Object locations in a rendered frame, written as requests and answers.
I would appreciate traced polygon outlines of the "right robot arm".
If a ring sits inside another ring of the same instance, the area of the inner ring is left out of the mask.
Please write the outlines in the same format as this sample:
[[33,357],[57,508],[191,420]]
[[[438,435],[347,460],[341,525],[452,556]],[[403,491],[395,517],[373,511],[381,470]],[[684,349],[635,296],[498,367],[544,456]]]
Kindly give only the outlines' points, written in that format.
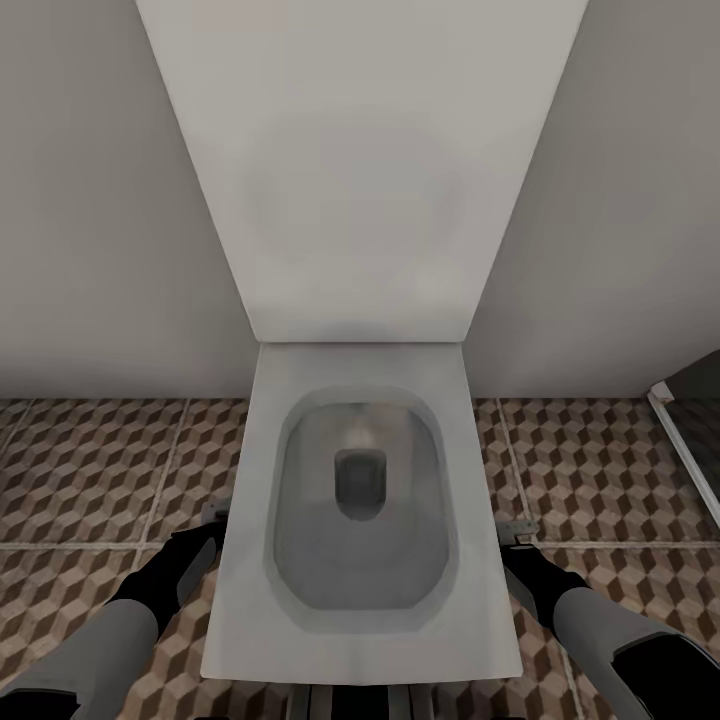
[[628,610],[546,560],[540,525],[495,523],[509,594],[580,666],[617,720],[720,720],[720,660],[683,632]]

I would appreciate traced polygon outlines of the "robot trunk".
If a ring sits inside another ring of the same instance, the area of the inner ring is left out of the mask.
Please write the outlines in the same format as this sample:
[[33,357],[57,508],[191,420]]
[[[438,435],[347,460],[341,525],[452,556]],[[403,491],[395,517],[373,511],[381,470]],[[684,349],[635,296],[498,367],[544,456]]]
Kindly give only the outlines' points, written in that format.
[[435,720],[430,683],[290,683],[286,720]]

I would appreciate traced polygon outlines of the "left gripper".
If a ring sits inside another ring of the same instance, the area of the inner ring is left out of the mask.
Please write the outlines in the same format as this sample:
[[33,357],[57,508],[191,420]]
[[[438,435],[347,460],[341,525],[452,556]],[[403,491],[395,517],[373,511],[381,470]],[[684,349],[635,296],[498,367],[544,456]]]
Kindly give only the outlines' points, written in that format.
[[228,521],[223,521],[223,522],[219,521],[219,523],[205,524],[205,526],[207,528],[209,528],[210,530],[214,530],[214,532],[216,532],[216,535],[218,538],[218,546],[216,549],[217,553],[221,549],[222,550],[224,549],[223,544],[224,544],[224,539],[225,539],[225,535],[226,535],[227,524],[228,524]]

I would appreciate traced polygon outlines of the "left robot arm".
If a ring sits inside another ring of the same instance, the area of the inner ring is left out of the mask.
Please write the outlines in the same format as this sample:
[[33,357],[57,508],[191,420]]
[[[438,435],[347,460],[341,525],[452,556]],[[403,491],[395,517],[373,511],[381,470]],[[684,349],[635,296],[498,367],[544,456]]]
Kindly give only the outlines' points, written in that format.
[[0,689],[0,720],[114,720],[148,656],[224,549],[232,497],[171,533],[98,612]]

